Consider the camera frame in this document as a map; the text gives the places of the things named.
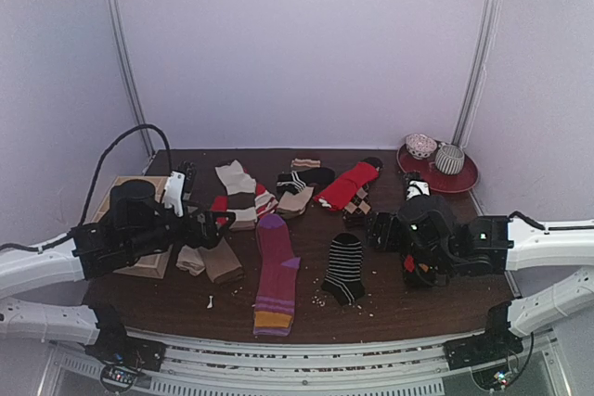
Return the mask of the purple magenta striped sock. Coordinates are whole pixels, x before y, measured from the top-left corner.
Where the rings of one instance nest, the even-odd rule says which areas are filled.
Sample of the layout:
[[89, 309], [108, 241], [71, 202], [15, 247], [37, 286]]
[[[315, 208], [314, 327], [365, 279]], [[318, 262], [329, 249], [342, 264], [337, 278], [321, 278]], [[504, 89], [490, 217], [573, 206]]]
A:
[[295, 317], [301, 258], [293, 252], [288, 226], [275, 213], [259, 221], [256, 239], [262, 266], [254, 303], [253, 334], [286, 337]]

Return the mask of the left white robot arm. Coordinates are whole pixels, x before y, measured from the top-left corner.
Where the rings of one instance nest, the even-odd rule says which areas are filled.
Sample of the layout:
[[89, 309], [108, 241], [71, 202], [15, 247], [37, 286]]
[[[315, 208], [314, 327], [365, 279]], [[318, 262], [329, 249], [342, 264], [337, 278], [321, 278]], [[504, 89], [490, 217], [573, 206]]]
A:
[[167, 184], [162, 200], [140, 179], [110, 191], [107, 213], [96, 223], [78, 224], [35, 246], [1, 247], [1, 337], [69, 341], [98, 346], [114, 363], [134, 352], [111, 307], [56, 306], [18, 300], [26, 291], [88, 281], [131, 267], [173, 245], [212, 249], [236, 220], [227, 211], [191, 211], [183, 188]]

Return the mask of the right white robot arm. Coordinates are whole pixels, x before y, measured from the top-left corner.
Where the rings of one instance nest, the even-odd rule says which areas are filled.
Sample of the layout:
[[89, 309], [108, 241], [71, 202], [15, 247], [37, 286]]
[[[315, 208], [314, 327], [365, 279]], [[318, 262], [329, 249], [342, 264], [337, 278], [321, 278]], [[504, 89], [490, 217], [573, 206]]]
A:
[[484, 215], [457, 224], [440, 211], [415, 216], [373, 212], [365, 228], [368, 245], [399, 253], [405, 276], [422, 287], [437, 286], [440, 277], [576, 267], [572, 275], [536, 294], [492, 307], [483, 333], [446, 342], [444, 350], [451, 367], [519, 353], [523, 339], [539, 328], [593, 304], [591, 222], [540, 223], [515, 211], [509, 216]]

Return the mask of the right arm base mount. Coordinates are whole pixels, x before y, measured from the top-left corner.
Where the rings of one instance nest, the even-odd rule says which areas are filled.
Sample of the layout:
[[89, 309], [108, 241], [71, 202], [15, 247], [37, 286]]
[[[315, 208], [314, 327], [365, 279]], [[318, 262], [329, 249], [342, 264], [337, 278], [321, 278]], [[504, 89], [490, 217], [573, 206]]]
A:
[[444, 343], [445, 358], [451, 371], [506, 359], [521, 353], [523, 341], [512, 334], [510, 324], [499, 317], [487, 321], [482, 334], [453, 339]]

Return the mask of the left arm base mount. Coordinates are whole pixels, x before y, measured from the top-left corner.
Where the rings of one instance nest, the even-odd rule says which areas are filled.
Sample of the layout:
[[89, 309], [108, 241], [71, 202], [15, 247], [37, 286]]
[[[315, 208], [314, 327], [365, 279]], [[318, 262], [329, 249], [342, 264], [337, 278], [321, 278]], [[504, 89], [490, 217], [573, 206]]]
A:
[[97, 319], [98, 334], [94, 343], [84, 346], [84, 351], [103, 364], [99, 382], [106, 391], [122, 395], [146, 376], [145, 371], [161, 370], [166, 353], [164, 343], [130, 336], [111, 306], [91, 310]]

